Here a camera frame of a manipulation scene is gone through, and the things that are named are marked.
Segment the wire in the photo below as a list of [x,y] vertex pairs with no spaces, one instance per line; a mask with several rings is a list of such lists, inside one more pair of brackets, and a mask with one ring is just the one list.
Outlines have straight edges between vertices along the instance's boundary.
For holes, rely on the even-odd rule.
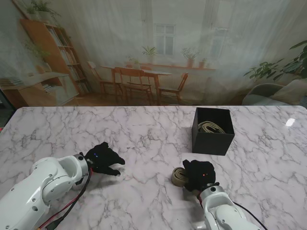
[[75,198],[75,200],[73,201],[73,203],[71,204],[71,206],[69,207],[69,209],[65,212],[65,214],[64,214],[62,217],[56,219],[55,221],[51,222],[50,224],[48,224],[48,225],[46,226],[46,229],[47,229],[47,230],[54,230],[54,229],[64,220],[64,218],[67,217],[67,215],[69,214],[69,212],[72,210],[72,208],[73,208],[73,207],[75,206],[75,204],[78,202],[78,200],[80,199],[80,197],[83,195],[83,193],[85,192],[85,190],[86,190],[86,188],[87,188],[87,186],[88,186],[88,184],[89,184],[89,182],[90,182],[90,179],[91,179],[91,176],[92,176],[92,172],[93,172],[92,168],[89,167],[89,171],[88,171],[88,172],[89,172],[88,178],[87,178],[87,180],[86,180],[86,182],[85,182],[84,187],[82,188],[81,192],[79,193],[79,195]]
[[65,205],[64,208],[62,208],[59,212],[57,212],[56,214],[54,214],[53,216],[51,216],[48,220],[46,220],[41,226],[39,226],[40,229],[42,229],[42,227],[44,227],[49,221],[51,221],[55,216],[57,216],[60,212],[62,212],[63,210],[67,209],[67,207],[69,205],[71,205],[74,201],[76,200],[76,198],[74,198],[71,202],[69,202],[67,205]]
[[200,132],[206,132],[206,133],[225,133],[221,127],[219,127],[217,124],[211,121],[204,121],[199,123],[198,130]]
[[234,202],[235,205],[238,205],[240,208],[244,209],[245,211],[247,211],[256,221],[258,221],[258,223],[265,229],[268,230],[261,222],[260,220],[257,219],[257,217],[254,216],[254,214],[252,214],[247,208],[243,207],[242,205]]

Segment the black glove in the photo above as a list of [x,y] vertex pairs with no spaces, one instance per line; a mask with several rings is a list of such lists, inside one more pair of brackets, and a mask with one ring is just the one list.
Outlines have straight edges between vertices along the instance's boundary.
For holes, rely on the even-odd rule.
[[111,169],[109,166],[116,163],[125,164],[125,160],[110,149],[108,143],[106,142],[96,145],[94,148],[89,150],[85,155],[85,159],[93,169],[93,172],[113,176],[120,175],[120,172],[118,170]]
[[210,162],[197,160],[189,162],[184,160],[183,166],[189,179],[189,182],[185,184],[185,188],[190,192],[193,190],[202,192],[207,187],[207,184],[215,183],[214,166]]

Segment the open black box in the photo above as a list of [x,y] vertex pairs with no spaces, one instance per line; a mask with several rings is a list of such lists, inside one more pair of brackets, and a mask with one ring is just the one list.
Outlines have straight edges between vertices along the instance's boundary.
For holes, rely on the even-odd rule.
[[[217,124],[225,134],[199,132],[198,124],[204,121]],[[193,153],[225,156],[234,137],[234,128],[228,109],[196,108],[192,126]]]

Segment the black cable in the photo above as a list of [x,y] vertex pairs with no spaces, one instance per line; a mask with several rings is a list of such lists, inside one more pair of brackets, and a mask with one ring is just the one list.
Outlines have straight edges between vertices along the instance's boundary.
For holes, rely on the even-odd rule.
[[242,205],[234,202],[235,205],[238,205],[240,208],[244,209],[245,211],[247,211],[253,218],[255,218],[256,221],[258,221],[258,223],[265,229],[268,230],[261,222],[260,220],[257,219],[257,217],[254,216],[254,214],[252,214],[248,209],[244,208]]
[[83,193],[85,192],[86,188],[87,188],[87,185],[88,183],[90,182],[90,179],[91,179],[91,176],[92,176],[92,170],[91,168],[89,167],[89,171],[88,171],[88,178],[84,184],[84,187],[82,188],[81,192],[79,193],[79,195],[76,197],[76,200],[71,204],[70,208],[67,210],[67,212],[65,212],[65,214],[56,219],[55,221],[51,222],[50,224],[48,224],[46,226],[46,229],[47,230],[54,230],[63,220],[64,218],[69,214],[69,212],[72,210],[72,208],[75,206],[75,204],[77,203],[77,201],[79,200],[79,198],[83,195]]

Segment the window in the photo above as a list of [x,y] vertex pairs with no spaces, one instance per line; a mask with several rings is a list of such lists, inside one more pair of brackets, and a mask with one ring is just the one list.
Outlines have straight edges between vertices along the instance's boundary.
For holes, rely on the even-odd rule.
[[224,28],[215,28],[210,50],[211,59],[216,60],[220,57],[227,31]]
[[156,24],[154,35],[157,53],[164,55],[173,55],[175,26]]

